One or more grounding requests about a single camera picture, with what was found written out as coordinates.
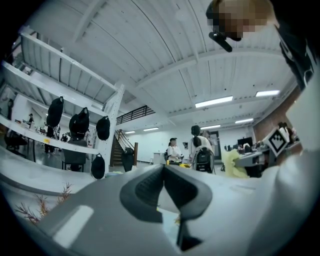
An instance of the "man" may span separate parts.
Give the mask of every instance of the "man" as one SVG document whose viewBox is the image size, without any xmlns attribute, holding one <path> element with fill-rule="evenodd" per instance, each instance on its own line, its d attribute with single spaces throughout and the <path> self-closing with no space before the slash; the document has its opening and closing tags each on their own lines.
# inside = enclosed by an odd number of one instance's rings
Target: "man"
<svg viewBox="0 0 320 256">
<path fill-rule="evenodd" d="M 29 124 L 31 125 L 31 123 L 34 121 L 34 115 L 31 113 L 30 115 L 29 115 L 29 117 L 30 117 L 30 119 L 29 119 Z"/>
<path fill-rule="evenodd" d="M 319 39 L 315 26 L 318 8 L 313 2 L 290 0 L 214 0 L 206 16 L 216 38 L 240 41 L 246 33 L 267 25 L 275 26 L 280 48 L 301 89 L 313 75 L 319 57 Z"/>
<path fill-rule="evenodd" d="M 180 148 L 177 146 L 177 138 L 170 139 L 167 153 L 168 153 L 169 161 L 182 163 L 183 154 L 181 153 Z"/>
</svg>

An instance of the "white t-shirt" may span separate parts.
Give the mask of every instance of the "white t-shirt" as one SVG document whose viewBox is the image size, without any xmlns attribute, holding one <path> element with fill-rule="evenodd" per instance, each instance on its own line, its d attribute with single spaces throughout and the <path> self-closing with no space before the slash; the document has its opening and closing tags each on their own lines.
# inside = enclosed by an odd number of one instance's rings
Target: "white t-shirt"
<svg viewBox="0 0 320 256">
<path fill-rule="evenodd" d="M 210 149 L 213 152 L 212 146 L 211 146 L 209 140 L 206 137 L 198 136 L 198 138 L 201 141 L 201 146 L 206 146 L 208 149 Z M 194 145 L 194 139 L 193 138 L 190 140 L 189 145 L 190 145 L 189 146 L 189 158 L 190 159 L 194 159 L 195 154 L 196 154 L 196 147 Z"/>
<path fill-rule="evenodd" d="M 181 150 L 178 146 L 169 146 L 167 153 L 169 161 L 181 162 Z"/>
<path fill-rule="evenodd" d="M 281 127 L 279 129 L 279 132 L 282 134 L 282 136 L 285 138 L 286 142 L 290 142 L 290 136 L 289 136 L 289 132 L 287 132 L 287 129 Z"/>
</svg>

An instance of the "backpack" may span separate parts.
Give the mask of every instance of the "backpack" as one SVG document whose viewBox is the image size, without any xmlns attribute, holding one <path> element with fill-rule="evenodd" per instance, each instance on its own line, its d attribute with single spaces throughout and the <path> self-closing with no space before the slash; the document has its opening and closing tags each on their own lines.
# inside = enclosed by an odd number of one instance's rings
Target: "backpack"
<svg viewBox="0 0 320 256">
<path fill-rule="evenodd" d="M 164 152 L 163 157 L 164 157 L 165 162 L 167 162 L 169 160 L 168 149 L 166 149 L 166 151 Z"/>
<path fill-rule="evenodd" d="M 52 101 L 48 116 L 46 117 L 46 123 L 50 127 L 56 127 L 60 123 L 62 112 L 64 111 L 64 98 L 56 98 Z"/>
<path fill-rule="evenodd" d="M 199 172 L 216 174 L 214 153 L 206 146 L 198 146 L 195 151 L 192 168 Z"/>
<path fill-rule="evenodd" d="M 83 139 L 89 128 L 89 111 L 85 107 L 79 114 L 75 114 L 70 122 L 69 129 L 71 135 L 75 138 Z"/>
<path fill-rule="evenodd" d="M 101 154 L 97 154 L 91 165 L 92 176 L 101 180 L 105 176 L 105 160 Z"/>
<path fill-rule="evenodd" d="M 101 118 L 95 126 L 98 138 L 106 141 L 110 136 L 110 120 L 108 116 Z"/>
</svg>

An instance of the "woman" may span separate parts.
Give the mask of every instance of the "woman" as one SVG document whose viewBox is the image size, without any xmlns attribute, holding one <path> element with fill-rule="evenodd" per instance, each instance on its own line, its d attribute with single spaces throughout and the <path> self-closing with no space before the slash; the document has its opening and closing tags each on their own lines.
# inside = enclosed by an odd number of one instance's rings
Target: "woman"
<svg viewBox="0 0 320 256">
<path fill-rule="evenodd" d="M 206 146 L 208 149 L 210 149 L 212 152 L 212 147 L 209 142 L 209 140 L 203 136 L 200 136 L 201 129 L 198 125 L 194 125 L 191 127 L 191 134 L 193 135 L 193 138 L 190 141 L 190 147 L 189 147 L 189 158 L 191 161 L 193 161 L 196 149 L 200 146 Z"/>
<path fill-rule="evenodd" d="M 212 152 L 213 152 L 213 155 L 215 155 L 215 141 L 213 139 L 210 139 L 210 132 L 208 132 L 207 130 L 204 130 L 202 133 L 201 133 L 201 136 L 205 137 L 210 145 L 211 145 L 211 148 L 212 148 Z"/>
<path fill-rule="evenodd" d="M 289 139 L 289 133 L 286 131 L 285 129 L 285 125 L 282 122 L 278 123 L 278 130 L 279 132 L 282 134 L 282 136 L 284 137 L 284 139 L 286 140 L 286 142 L 290 142 Z"/>
<path fill-rule="evenodd" d="M 289 134 L 289 144 L 294 143 L 294 132 L 288 127 L 287 123 L 283 123 L 285 131 Z"/>
<path fill-rule="evenodd" d="M 168 154 L 168 160 L 171 162 L 182 163 L 183 154 L 180 148 L 177 146 L 177 138 L 171 138 L 169 142 L 168 149 L 166 150 Z"/>
</svg>

